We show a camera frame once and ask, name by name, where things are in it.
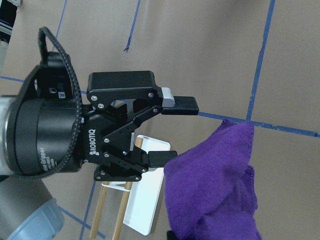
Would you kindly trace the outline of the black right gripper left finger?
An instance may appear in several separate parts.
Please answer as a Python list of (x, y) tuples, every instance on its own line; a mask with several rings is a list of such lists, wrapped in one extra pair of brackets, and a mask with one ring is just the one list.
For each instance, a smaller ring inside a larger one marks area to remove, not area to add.
[(130, 122), (148, 110), (151, 115), (195, 116), (199, 113), (192, 96), (174, 96), (159, 87), (152, 71), (93, 72), (89, 75), (86, 120), (102, 118), (112, 123)]

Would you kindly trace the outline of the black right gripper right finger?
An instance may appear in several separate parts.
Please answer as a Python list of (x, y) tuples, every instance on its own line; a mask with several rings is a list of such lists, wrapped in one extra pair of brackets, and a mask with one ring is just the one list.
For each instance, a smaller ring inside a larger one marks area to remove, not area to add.
[(163, 168), (178, 156), (175, 150), (145, 151), (135, 146), (132, 135), (137, 128), (130, 122), (111, 132), (98, 132), (100, 157), (94, 161), (98, 166), (93, 175), (96, 181), (138, 182), (150, 168)]

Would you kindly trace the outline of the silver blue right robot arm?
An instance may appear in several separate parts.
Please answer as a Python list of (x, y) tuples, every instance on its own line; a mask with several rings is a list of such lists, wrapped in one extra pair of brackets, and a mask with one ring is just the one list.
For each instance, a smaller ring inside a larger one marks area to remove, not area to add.
[(9, 135), (15, 99), (0, 100), (0, 235), (5, 240), (51, 240), (64, 225), (56, 200), (33, 176), (23, 172), (57, 168), (71, 142), (76, 115), (74, 100), (33, 99), (24, 103)]

